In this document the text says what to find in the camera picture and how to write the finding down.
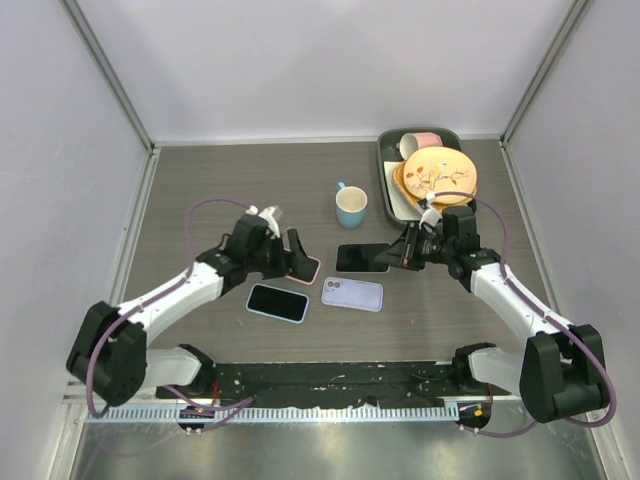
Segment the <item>pink phone case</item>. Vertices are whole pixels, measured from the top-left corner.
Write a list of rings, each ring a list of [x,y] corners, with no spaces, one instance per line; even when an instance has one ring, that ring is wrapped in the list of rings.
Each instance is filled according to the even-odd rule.
[[[285,278],[304,285],[312,285],[317,278],[320,266],[321,262],[315,257],[294,258]]]

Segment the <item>purple phone case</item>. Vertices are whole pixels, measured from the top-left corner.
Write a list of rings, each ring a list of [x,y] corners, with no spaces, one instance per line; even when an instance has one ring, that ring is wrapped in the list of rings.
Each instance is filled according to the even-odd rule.
[[[327,277],[323,282],[321,301],[327,306],[380,312],[383,296],[384,289],[379,283]]]

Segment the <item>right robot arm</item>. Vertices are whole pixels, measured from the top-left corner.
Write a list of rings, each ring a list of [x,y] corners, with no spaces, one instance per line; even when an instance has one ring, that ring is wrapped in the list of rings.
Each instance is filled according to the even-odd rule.
[[[449,275],[488,305],[523,344],[520,355],[471,347],[451,371],[457,391],[472,395],[486,383],[520,397],[538,423],[570,419],[614,404],[603,342],[590,325],[574,325],[536,298],[501,256],[481,245],[467,206],[428,210],[379,253],[390,267],[420,271],[446,266]]]

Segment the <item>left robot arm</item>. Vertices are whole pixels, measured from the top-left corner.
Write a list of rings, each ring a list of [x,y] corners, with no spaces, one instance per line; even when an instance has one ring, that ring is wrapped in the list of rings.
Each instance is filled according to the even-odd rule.
[[[197,255],[175,278],[116,306],[104,301],[92,305],[66,368],[84,384],[89,408],[96,398],[109,407],[121,406],[145,388],[203,398],[215,381],[213,360],[189,344],[153,349],[151,343],[252,273],[265,280],[287,277],[310,284],[319,266],[303,249],[297,230],[280,230],[274,208],[246,212],[219,245]]]

